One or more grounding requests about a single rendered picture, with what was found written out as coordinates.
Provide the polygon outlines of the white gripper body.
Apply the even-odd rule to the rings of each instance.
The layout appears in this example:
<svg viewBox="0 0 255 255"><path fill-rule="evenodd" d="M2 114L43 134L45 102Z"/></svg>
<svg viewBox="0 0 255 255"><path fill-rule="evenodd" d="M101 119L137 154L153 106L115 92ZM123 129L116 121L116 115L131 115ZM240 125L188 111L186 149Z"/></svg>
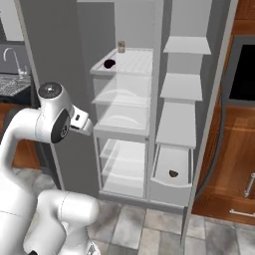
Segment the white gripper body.
<svg viewBox="0 0 255 255"><path fill-rule="evenodd" d="M70 126L70 130L84 135L91 135L93 133L93 128L94 126L90 119L87 119L85 125L82 128Z"/></svg>

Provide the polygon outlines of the clear tall fridge drawer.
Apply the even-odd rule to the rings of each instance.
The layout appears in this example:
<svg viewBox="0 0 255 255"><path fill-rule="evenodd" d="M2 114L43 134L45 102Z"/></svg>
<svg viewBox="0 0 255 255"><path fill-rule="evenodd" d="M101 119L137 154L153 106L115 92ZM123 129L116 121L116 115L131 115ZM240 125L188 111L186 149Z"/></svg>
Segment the clear tall fridge drawer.
<svg viewBox="0 0 255 255"><path fill-rule="evenodd" d="M104 192L143 197L144 143L108 138L100 160Z"/></svg>

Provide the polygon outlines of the white ribbed fridge shelf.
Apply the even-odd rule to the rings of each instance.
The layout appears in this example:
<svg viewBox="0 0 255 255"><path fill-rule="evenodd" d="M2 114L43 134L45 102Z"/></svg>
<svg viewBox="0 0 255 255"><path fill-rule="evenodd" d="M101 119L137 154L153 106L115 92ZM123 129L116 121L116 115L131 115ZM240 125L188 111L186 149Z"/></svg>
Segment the white ribbed fridge shelf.
<svg viewBox="0 0 255 255"><path fill-rule="evenodd" d="M106 60L114 60L116 63L107 69L104 66ZM150 76L152 60L153 49L127 48L124 53L119 53L117 49L113 49L91 67L90 73L93 75L130 74Z"/></svg>

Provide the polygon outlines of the white freezer shelf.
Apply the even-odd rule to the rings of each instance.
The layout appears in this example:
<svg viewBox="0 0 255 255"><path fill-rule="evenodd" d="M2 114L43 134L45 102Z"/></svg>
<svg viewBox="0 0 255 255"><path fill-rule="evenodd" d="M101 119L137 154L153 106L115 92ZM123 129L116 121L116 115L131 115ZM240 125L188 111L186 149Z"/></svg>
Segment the white freezer shelf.
<svg viewBox="0 0 255 255"><path fill-rule="evenodd" d="M156 142L196 148L195 104L165 103Z"/></svg>
<svg viewBox="0 0 255 255"><path fill-rule="evenodd" d="M162 98L184 101L202 101L199 75L167 73L161 90Z"/></svg>
<svg viewBox="0 0 255 255"><path fill-rule="evenodd" d="M210 55L211 51L205 37L170 36L165 45L164 53Z"/></svg>

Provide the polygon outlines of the grey wide fridge door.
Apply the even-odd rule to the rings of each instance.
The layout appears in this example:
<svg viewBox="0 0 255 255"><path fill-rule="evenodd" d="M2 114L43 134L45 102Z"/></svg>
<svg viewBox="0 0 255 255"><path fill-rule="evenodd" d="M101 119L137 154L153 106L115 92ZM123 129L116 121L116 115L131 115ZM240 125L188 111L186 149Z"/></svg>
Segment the grey wide fridge door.
<svg viewBox="0 0 255 255"><path fill-rule="evenodd" d="M89 112L77 0L14 0L35 83L58 82L72 103ZM52 146L65 190L97 196L94 139L71 131Z"/></svg>

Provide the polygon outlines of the white freezer drawer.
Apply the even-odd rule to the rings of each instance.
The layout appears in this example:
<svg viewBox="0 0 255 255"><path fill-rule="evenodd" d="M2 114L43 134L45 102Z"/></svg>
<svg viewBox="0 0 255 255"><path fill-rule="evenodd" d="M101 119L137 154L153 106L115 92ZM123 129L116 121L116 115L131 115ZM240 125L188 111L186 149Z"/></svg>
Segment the white freezer drawer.
<svg viewBox="0 0 255 255"><path fill-rule="evenodd" d="M178 172L170 177L169 171ZM149 183L149 199L184 207L188 205L193 180L193 149L158 145Z"/></svg>

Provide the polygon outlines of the grey open fridge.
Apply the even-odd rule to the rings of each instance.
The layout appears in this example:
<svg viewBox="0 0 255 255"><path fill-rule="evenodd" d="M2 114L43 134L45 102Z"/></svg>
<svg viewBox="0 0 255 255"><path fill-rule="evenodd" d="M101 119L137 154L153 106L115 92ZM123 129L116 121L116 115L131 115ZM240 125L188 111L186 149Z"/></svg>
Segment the grey open fridge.
<svg viewBox="0 0 255 255"><path fill-rule="evenodd" d="M94 129L94 143L101 195L127 200L131 203L167 206L175 210L185 207L151 201L149 183L157 146L169 145L156 142L158 126L165 103L195 104L202 101L184 101L162 98L161 90L167 73L199 75L202 59L210 55L164 53L170 36L205 37L208 29L212 0L78 0L78 11L85 45L86 75L92 91L92 107L96 124L107 105L94 104L96 95L114 75L93 75L91 67L111 50L118 49L118 42L125 41L127 48L153 49L149 120L145 133L103 131ZM145 144L143 197L130 197L103 191L100 153L108 138Z"/></svg>

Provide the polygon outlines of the grey narrow fridge door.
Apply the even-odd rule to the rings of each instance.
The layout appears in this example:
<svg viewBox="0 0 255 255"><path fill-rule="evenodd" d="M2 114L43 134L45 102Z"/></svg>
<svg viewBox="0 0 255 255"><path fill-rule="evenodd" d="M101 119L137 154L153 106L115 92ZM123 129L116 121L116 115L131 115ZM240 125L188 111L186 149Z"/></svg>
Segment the grey narrow fridge door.
<svg viewBox="0 0 255 255"><path fill-rule="evenodd" d="M185 237L191 216L195 193L201 171L203 156L213 117L219 84L222 77L228 42L233 26L238 0L212 0L206 38L211 49L211 56L202 59L202 93L203 102L198 104L197 116L197 147L194 151L193 184L188 206L183 210L178 255L184 255Z"/></svg>

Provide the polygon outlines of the wooden sink cupboard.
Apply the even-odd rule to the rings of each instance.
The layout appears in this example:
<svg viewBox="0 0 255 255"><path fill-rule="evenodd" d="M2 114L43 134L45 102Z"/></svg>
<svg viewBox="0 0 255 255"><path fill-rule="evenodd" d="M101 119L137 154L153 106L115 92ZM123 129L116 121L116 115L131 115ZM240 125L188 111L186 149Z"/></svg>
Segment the wooden sink cupboard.
<svg viewBox="0 0 255 255"><path fill-rule="evenodd" d="M14 104L0 103L0 135L3 132L7 113L14 107ZM33 141L23 139L18 142L12 165L19 168L40 168L40 161Z"/></svg>

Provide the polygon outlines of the grey metal sink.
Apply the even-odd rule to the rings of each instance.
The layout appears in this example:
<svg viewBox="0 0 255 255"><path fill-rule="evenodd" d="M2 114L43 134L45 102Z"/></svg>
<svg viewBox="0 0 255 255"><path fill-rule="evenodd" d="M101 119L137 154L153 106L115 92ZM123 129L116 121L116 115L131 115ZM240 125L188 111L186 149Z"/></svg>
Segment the grey metal sink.
<svg viewBox="0 0 255 255"><path fill-rule="evenodd" d="M29 76L20 78L19 76L0 76L0 96L14 97L31 86Z"/></svg>

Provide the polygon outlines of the silver sink tap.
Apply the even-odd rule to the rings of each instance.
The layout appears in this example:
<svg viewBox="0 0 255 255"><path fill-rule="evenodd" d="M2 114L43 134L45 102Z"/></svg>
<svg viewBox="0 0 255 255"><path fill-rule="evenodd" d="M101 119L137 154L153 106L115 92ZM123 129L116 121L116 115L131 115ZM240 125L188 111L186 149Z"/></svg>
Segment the silver sink tap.
<svg viewBox="0 0 255 255"><path fill-rule="evenodd" d="M25 76L28 76L28 70L27 70L27 66L25 65L25 70L23 71L21 69L17 54L15 52L15 50L13 48L6 48L3 52L3 60L4 62L7 62L7 54L8 52L11 51L13 53L14 56L14 60L17 66L17 71L18 71L18 76L20 80L23 80Z"/></svg>

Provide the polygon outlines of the wooden cupboard run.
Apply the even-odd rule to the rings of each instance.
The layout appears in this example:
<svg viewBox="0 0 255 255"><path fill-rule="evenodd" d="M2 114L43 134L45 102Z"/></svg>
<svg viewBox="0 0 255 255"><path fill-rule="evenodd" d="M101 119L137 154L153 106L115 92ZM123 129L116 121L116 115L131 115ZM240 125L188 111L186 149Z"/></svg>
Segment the wooden cupboard run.
<svg viewBox="0 0 255 255"><path fill-rule="evenodd" d="M238 0L222 79L233 37L238 35L255 36L255 0ZM209 181L194 201L192 212L255 226L255 218L229 213L231 208L255 212L255 180L249 196L244 197L251 173L255 172L255 107L225 104L221 88L220 84L200 171L200 176Z"/></svg>

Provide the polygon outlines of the black built-in oven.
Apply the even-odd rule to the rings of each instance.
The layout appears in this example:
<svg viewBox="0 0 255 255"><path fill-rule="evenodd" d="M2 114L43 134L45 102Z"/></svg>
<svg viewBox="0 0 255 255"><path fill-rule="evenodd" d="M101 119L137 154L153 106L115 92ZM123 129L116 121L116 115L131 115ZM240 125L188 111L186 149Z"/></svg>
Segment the black built-in oven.
<svg viewBox="0 0 255 255"><path fill-rule="evenodd" d="M255 36L234 36L221 82L222 101L255 107Z"/></svg>

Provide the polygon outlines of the grey wall cupboard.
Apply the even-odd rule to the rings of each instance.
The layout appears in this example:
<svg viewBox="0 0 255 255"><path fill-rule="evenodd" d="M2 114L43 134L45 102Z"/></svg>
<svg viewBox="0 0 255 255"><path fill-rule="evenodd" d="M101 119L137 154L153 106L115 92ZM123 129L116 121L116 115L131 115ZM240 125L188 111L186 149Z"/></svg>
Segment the grey wall cupboard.
<svg viewBox="0 0 255 255"><path fill-rule="evenodd" d="M24 40L14 0L0 0L0 19L8 41Z"/></svg>

